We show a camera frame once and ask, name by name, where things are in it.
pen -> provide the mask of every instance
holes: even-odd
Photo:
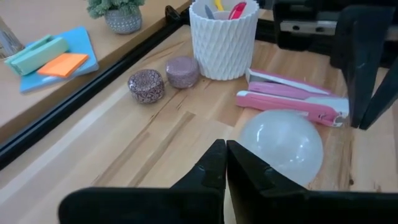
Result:
[[[213,15],[213,12],[211,11],[211,9],[207,5],[205,5],[205,11],[206,11],[206,15],[207,15],[207,17],[209,19],[215,19],[214,15]]]
[[[228,19],[239,19],[241,17],[244,8],[246,7],[246,2],[240,2],[235,5],[228,16]]]
[[[223,7],[223,5],[221,4],[221,0],[214,0],[214,4],[216,5],[216,7],[217,7],[217,9],[218,9],[219,11],[224,11],[224,7]]]

pink marker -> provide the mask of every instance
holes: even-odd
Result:
[[[239,19],[241,17],[244,8],[246,7],[246,2],[240,2],[235,5],[228,16],[228,19]]]

pink glittery tin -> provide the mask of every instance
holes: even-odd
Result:
[[[189,88],[199,78],[198,62],[191,57],[176,57],[166,63],[166,74],[175,88]]]
[[[138,71],[127,84],[133,97],[140,103],[154,103],[164,96],[162,75],[156,70]]]

mint green stapler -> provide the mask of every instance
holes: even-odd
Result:
[[[68,49],[68,42],[64,38],[46,35],[9,57],[4,63],[16,74],[27,75],[65,53]]]

orange sticky note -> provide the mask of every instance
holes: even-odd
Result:
[[[66,78],[88,59],[87,54],[64,53],[47,62],[37,73]]]

